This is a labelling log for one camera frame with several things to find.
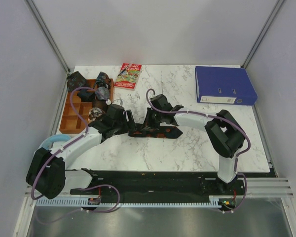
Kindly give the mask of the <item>black tie orange flowers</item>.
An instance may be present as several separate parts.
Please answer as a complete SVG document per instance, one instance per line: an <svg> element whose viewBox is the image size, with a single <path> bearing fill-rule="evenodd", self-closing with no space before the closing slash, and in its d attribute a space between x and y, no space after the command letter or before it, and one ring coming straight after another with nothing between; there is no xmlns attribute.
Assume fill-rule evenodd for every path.
<svg viewBox="0 0 296 237"><path fill-rule="evenodd" d="M159 126L150 128L144 124L137 124L137 128L128 132L128 136L135 138L177 139L183 132L176 126Z"/></svg>

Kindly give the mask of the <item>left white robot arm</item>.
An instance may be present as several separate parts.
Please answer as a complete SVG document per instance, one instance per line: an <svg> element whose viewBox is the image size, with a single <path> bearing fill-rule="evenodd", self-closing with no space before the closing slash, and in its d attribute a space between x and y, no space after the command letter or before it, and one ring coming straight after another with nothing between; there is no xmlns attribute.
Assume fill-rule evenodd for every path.
<svg viewBox="0 0 296 237"><path fill-rule="evenodd" d="M55 198L64 188L66 168L91 148L120 134L135 129L131 110L111 104L107 112L86 126L86 129L55 150L43 147L34 153L26 182L32 186L31 198Z"/></svg>

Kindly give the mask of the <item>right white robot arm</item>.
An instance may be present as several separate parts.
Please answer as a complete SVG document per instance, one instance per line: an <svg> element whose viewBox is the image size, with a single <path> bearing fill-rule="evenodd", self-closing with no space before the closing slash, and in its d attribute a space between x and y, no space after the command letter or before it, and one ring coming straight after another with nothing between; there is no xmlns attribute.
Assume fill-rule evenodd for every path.
<svg viewBox="0 0 296 237"><path fill-rule="evenodd" d="M217 191L228 194L234 188L237 155L247 138L246 134L227 110L211 115L189 110L183 106L173 107L163 94L152 98L146 96L151 107L152 121L165 123L175 128L189 127L205 132L213 149L219 155Z"/></svg>

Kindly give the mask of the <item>rolled grey blue tie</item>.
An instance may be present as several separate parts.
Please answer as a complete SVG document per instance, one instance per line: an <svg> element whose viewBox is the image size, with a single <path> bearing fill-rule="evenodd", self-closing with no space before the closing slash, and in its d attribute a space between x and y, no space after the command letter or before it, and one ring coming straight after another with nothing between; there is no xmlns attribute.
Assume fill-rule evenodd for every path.
<svg viewBox="0 0 296 237"><path fill-rule="evenodd" d="M96 98L101 101L107 101L110 99L110 91L104 86L98 87L95 90L95 95Z"/></svg>

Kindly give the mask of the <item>dark navy tie in tray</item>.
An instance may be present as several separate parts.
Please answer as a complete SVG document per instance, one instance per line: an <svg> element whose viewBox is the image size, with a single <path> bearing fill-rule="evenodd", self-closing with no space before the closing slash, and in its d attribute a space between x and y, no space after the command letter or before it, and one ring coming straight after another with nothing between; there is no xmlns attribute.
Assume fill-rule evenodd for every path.
<svg viewBox="0 0 296 237"><path fill-rule="evenodd" d="M81 99L81 102L92 102L95 99L95 92L89 89L90 87L84 86L77 93L77 96Z"/></svg>

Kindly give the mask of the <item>wooden compartment tray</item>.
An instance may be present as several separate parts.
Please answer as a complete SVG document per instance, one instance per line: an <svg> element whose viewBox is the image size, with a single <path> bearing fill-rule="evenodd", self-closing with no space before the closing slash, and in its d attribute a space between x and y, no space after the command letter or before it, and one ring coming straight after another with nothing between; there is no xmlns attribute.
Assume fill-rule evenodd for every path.
<svg viewBox="0 0 296 237"><path fill-rule="evenodd" d="M97 89L94 87L95 79L87 79L87 86L90 90ZM93 107L98 107L104 110L108 110L108 105L105 101L95 99L92 102L81 102L81 99L77 96L79 90L75 92L68 92L65 100L64 110L60 122L59 131L63 134L78 134L85 129L85 124L79 118L82 116L83 119L88 122L88 112Z"/></svg>

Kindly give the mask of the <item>rolled teal patterned tie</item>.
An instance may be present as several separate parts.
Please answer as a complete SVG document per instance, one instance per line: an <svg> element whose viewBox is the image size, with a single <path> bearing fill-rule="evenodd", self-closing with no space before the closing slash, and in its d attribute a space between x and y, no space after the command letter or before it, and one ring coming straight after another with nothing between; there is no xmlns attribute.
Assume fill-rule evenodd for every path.
<svg viewBox="0 0 296 237"><path fill-rule="evenodd" d="M104 88L110 90L111 79L109 78L109 76L106 73L100 72L95 80L94 87L96 87L96 88L104 87Z"/></svg>

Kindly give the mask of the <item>red paperback book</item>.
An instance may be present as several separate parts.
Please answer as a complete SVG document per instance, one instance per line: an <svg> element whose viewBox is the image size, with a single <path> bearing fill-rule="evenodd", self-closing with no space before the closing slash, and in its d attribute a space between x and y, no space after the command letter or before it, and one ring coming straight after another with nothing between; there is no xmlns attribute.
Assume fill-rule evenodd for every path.
<svg viewBox="0 0 296 237"><path fill-rule="evenodd" d="M122 89L134 90L139 80L142 65L123 63L117 75L114 86Z"/></svg>

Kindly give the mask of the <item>dark blue patterned tie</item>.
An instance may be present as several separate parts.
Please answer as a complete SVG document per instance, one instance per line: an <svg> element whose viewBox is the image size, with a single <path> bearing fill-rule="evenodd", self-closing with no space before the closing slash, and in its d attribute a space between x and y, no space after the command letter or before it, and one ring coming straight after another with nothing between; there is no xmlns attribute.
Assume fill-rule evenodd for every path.
<svg viewBox="0 0 296 237"><path fill-rule="evenodd" d="M73 72L72 74L68 75L66 80L68 92L72 92L78 87L87 86L86 78L79 71Z"/></svg>

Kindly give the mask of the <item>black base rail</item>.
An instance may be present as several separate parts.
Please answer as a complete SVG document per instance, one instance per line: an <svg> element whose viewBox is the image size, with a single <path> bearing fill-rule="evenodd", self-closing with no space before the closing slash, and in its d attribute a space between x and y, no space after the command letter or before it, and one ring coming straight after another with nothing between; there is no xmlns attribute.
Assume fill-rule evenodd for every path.
<svg viewBox="0 0 296 237"><path fill-rule="evenodd" d="M138 172L88 170L92 180L87 191L72 195L100 194L106 201L208 201L209 196L241 196L245 186L236 177L221 181L214 172Z"/></svg>

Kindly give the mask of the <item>aluminium extrusion rail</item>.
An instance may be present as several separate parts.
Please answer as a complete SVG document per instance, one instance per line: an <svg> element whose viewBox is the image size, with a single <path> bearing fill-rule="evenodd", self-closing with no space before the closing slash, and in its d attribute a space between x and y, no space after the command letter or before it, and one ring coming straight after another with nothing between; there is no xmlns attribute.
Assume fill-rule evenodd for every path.
<svg viewBox="0 0 296 237"><path fill-rule="evenodd" d="M241 175L237 176L243 180L245 191L243 195L254 198L264 197L286 197L292 196L292 190L290 184L286 178L276 177L254 177L249 174L247 178ZM79 189L81 191L87 191L88 185L91 183L92 177L85 170L71 171L66 175L65 186L62 191L56 196L78 196L72 195L70 191L72 189Z"/></svg>

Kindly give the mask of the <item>left aluminium frame post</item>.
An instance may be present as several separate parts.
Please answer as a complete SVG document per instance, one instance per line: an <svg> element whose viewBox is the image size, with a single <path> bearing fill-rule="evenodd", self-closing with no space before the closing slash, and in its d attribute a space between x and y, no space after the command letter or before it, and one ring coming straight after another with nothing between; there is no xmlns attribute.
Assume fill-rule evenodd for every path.
<svg viewBox="0 0 296 237"><path fill-rule="evenodd" d="M25 4L28 6L32 16L34 17L35 21L37 22L39 28L41 29L42 33L44 34L47 42L49 43L51 49L53 50L54 54L56 55L57 59L59 60L62 68L65 70L67 74L70 73L70 67L68 66L65 58L63 57L54 37L52 36L45 20L42 17L36 3L34 0L24 0Z"/></svg>

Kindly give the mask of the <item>aluminium frame post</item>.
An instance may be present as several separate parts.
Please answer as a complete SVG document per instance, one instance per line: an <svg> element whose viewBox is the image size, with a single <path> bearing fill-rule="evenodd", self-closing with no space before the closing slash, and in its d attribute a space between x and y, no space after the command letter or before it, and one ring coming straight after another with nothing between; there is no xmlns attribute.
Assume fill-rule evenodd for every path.
<svg viewBox="0 0 296 237"><path fill-rule="evenodd" d="M285 5L287 1L286 0L277 0L275 5L273 6L269 16L267 17L262 29L260 30L253 46L251 47L246 59L244 60L243 64L241 65L241 68L246 69L249 64L251 63L253 57L257 53L259 47L261 46L264 38L266 37L267 33L271 29L273 23L275 22L277 16L279 15L281 9Z"/></svg>
<svg viewBox="0 0 296 237"><path fill-rule="evenodd" d="M52 36L45 20L42 17L36 3L34 0L24 0L25 4L28 6L32 16L34 17L35 21L37 22L39 28L41 29L42 33L44 34L47 42L49 43L51 49L53 50L54 54L56 55L57 59L59 60L62 68L65 70L67 74L70 73L70 67L68 66L65 58L63 57L54 37Z"/></svg>

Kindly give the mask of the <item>right aluminium frame post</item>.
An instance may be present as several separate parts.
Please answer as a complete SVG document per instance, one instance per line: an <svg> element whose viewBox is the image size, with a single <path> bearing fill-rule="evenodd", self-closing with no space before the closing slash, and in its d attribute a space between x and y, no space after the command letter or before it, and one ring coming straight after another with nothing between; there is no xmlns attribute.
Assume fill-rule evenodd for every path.
<svg viewBox="0 0 296 237"><path fill-rule="evenodd" d="M246 59L244 60L243 64L241 65L241 68L246 69L249 64L251 63L253 57L257 53L259 47L261 46L264 38L266 37L267 33L271 29L273 23L275 22L277 16L279 15L281 9L285 5L287 1L286 0L277 0L275 5L273 6L269 16L267 17L262 29L260 30L253 46L251 47Z"/></svg>

